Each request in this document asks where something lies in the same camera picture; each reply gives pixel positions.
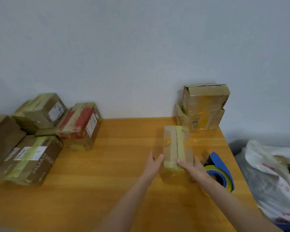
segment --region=tape roll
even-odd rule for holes
[[[228,191],[232,191],[232,180],[222,169],[216,167],[215,165],[206,165],[204,168],[210,176],[213,176],[215,180],[220,183],[220,185]]]

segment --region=human hand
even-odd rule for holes
[[[196,156],[194,156],[194,166],[190,166],[186,162],[179,159],[177,159],[177,163],[179,166],[186,169],[190,173],[190,175],[201,185],[212,180],[212,178],[208,175],[204,166],[200,163]]]
[[[161,154],[156,161],[154,161],[154,157],[152,156],[153,151],[149,153],[149,157],[146,161],[144,171],[141,175],[147,181],[152,182],[155,178],[155,175],[158,173],[161,163],[163,162],[163,154]]]

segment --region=right hand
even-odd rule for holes
[[[190,175],[201,185],[212,180],[196,156],[194,156],[194,166],[190,166],[186,162],[183,162],[179,159],[177,159],[177,163],[179,166],[186,169]]]

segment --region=plastic bag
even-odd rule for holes
[[[290,148],[249,141],[235,156],[258,207],[275,224],[290,223],[290,173],[274,156],[290,164]]]

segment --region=white wall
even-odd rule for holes
[[[0,0],[0,113],[38,93],[104,118],[171,116],[227,83],[227,140],[290,146],[290,0]]]

